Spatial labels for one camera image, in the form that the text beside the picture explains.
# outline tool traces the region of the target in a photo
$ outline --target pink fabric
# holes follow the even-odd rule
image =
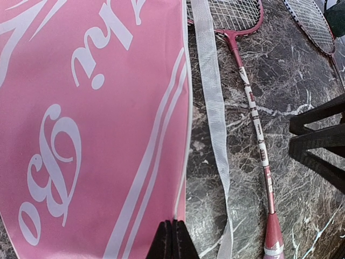
[[[182,10],[0,3],[0,211],[21,259],[145,258],[172,219],[190,115]]]

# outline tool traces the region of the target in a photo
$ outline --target gray strap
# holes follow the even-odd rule
[[[227,223],[217,259],[231,259],[233,228],[228,203],[230,175],[226,151],[225,107],[220,84],[215,33],[208,0],[192,0],[191,6],[212,148],[226,201]]]

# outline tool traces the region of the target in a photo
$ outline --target gray marble surface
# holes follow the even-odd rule
[[[345,196],[288,156],[291,116],[343,93],[329,59],[296,27],[280,0],[263,0],[260,30],[238,39],[270,156],[276,208],[285,242],[285,258],[327,259],[345,238]],[[220,178],[210,143],[199,76],[195,35],[190,30],[194,119],[187,174],[187,227],[203,259],[216,258],[226,215]],[[235,259],[262,258],[267,198],[256,135],[238,70],[225,43],[217,39],[226,105],[231,168],[230,207]],[[345,46],[337,41],[336,59],[343,75]],[[312,127],[338,123],[339,116]],[[345,161],[316,151],[345,167]],[[0,221],[0,259],[15,253]]]

